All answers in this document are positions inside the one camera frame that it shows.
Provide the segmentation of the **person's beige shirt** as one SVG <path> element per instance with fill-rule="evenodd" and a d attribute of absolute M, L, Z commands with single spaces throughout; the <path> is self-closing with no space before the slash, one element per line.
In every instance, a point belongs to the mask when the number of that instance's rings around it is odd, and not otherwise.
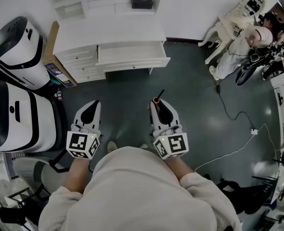
<path fill-rule="evenodd" d="M 210 180 L 190 173 L 178 180 L 147 149 L 108 153 L 87 178 L 83 194 L 53 192 L 39 231 L 242 231 L 230 200 Z"/>

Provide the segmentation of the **person's left forearm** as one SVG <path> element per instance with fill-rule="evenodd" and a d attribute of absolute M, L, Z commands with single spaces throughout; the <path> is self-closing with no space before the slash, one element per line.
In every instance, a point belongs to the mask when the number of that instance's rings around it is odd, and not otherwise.
<path fill-rule="evenodd" d="M 63 186 L 71 192 L 83 194 L 87 186 L 90 161 L 87 159 L 75 158 L 71 164 Z"/>

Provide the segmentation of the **person's right forearm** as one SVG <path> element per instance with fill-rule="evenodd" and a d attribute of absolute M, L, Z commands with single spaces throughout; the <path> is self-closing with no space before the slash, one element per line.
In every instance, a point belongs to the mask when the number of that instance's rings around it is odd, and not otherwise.
<path fill-rule="evenodd" d="M 165 163 L 178 180 L 181 180 L 187 174 L 193 173 L 192 169 L 180 157 L 167 159 Z"/>

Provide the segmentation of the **wide white drawer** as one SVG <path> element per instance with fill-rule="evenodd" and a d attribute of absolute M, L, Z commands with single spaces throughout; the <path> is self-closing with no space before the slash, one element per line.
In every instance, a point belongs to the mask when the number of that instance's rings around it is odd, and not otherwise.
<path fill-rule="evenodd" d="M 163 42 L 138 41 L 102 44 L 98 46 L 96 66 L 106 72 L 166 67 L 170 58 L 166 56 Z"/>

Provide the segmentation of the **white chair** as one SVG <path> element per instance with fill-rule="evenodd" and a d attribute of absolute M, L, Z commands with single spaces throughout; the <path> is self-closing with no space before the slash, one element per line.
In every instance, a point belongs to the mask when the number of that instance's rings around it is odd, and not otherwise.
<path fill-rule="evenodd" d="M 48 201 L 50 195 L 64 182 L 69 168 L 57 160 L 43 156 L 23 156 L 13 161 L 13 169 L 40 201 Z"/>

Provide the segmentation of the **white desk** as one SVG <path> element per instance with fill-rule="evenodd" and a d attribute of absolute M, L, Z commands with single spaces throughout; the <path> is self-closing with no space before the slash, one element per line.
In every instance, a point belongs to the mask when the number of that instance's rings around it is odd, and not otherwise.
<path fill-rule="evenodd" d="M 87 46 L 95 47 L 96 56 L 89 61 L 96 64 L 99 45 L 138 41 L 165 43 L 166 37 L 162 26 L 154 14 L 97 16 L 88 20 L 62 24 L 57 33 L 53 53 L 57 57 L 57 54 L 63 51 Z M 98 66 L 96 68 L 98 73 L 105 76 L 110 73 L 105 73 Z"/>

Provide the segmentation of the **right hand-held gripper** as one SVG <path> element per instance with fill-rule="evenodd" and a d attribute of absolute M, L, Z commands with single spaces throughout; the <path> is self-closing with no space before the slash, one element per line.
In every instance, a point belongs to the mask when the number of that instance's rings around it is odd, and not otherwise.
<path fill-rule="evenodd" d="M 168 102 L 160 100 L 156 110 L 151 104 L 153 118 L 151 136 L 159 156 L 167 160 L 187 153 L 189 145 L 187 134 L 182 131 L 177 111 Z"/>

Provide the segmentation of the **white and black machine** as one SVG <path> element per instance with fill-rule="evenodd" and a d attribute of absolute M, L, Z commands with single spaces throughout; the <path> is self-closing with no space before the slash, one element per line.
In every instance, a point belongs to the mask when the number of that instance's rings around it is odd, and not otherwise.
<path fill-rule="evenodd" d="M 0 153 L 38 153 L 62 142 L 64 124 L 55 98 L 0 80 Z"/>
<path fill-rule="evenodd" d="M 0 29 L 0 79 L 29 90 L 47 85 L 50 77 L 43 65 L 45 41 L 24 16 L 18 16 Z"/>

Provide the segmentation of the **small white pedestal drawer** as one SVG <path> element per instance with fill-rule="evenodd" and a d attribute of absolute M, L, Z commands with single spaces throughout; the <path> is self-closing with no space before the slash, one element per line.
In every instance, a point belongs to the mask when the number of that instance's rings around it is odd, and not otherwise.
<path fill-rule="evenodd" d="M 93 60 L 95 56 L 96 48 L 91 46 L 75 48 L 57 54 L 58 59 L 65 65 Z"/>
<path fill-rule="evenodd" d="M 97 71 L 96 65 L 93 61 L 71 64 L 65 66 L 65 68 L 71 74 L 78 72 L 86 73 L 86 72 Z"/>
<path fill-rule="evenodd" d="M 71 76 L 73 77 L 73 79 L 77 82 L 77 83 L 83 83 L 83 82 L 88 82 L 88 81 L 96 81 L 96 80 L 102 80 L 105 79 L 105 74 L 100 74 L 96 71 L 93 72 L 76 72 L 71 74 Z"/>

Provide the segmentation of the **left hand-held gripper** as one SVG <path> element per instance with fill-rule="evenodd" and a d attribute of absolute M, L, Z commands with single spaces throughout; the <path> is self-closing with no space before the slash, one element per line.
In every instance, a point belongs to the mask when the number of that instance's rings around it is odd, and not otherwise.
<path fill-rule="evenodd" d="M 67 132 L 66 150 L 72 157 L 92 159 L 100 146 L 101 102 L 94 100 L 75 114 L 71 130 Z"/>

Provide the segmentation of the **black tissue box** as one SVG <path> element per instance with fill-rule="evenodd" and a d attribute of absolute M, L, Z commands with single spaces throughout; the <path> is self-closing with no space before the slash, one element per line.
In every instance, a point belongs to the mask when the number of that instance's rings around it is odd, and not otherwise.
<path fill-rule="evenodd" d="M 131 0 L 131 7 L 133 9 L 152 9 L 153 0 Z"/>

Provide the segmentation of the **flat cardboard box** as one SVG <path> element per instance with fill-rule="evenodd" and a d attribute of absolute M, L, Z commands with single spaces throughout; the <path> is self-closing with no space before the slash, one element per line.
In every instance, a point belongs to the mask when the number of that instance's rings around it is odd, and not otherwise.
<path fill-rule="evenodd" d="M 53 22 L 48 36 L 47 44 L 43 55 L 43 65 L 48 72 L 56 78 L 65 87 L 75 87 L 77 82 L 72 78 L 69 72 L 64 68 L 60 60 L 54 55 L 53 49 L 56 42 L 59 24 L 57 21 Z"/>

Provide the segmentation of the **black office chair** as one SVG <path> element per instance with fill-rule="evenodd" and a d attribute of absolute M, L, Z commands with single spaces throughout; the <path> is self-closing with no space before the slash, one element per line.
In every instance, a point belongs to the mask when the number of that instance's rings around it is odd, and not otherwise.
<path fill-rule="evenodd" d="M 24 188 L 8 196 L 9 199 L 16 202 L 18 207 L 1 207 L 0 219 L 3 223 L 18 224 L 30 230 L 26 226 L 27 221 L 38 226 L 43 210 L 42 205 L 48 201 L 49 197 L 50 193 L 43 184 L 34 193 L 29 187 Z"/>
<path fill-rule="evenodd" d="M 230 200 L 237 214 L 251 215 L 256 213 L 263 205 L 269 204 L 272 198 L 275 183 L 262 182 L 261 185 L 240 187 L 235 181 L 221 179 L 217 187 Z"/>

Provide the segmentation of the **orange black screwdriver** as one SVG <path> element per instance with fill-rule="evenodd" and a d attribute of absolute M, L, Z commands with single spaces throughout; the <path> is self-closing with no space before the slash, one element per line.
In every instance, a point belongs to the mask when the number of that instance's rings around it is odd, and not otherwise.
<path fill-rule="evenodd" d="M 149 111 L 149 115 L 150 115 L 150 123 L 151 125 L 153 125 L 153 118 L 152 118 L 152 110 L 151 110 L 151 104 L 153 104 L 155 106 L 155 110 L 157 111 L 157 116 L 158 118 L 160 118 L 163 114 L 164 114 L 164 110 L 163 108 L 163 104 L 160 100 L 161 95 L 163 94 L 165 90 L 163 89 L 160 94 L 157 97 L 154 97 L 151 101 L 151 103 L 148 106 L 148 111 Z"/>

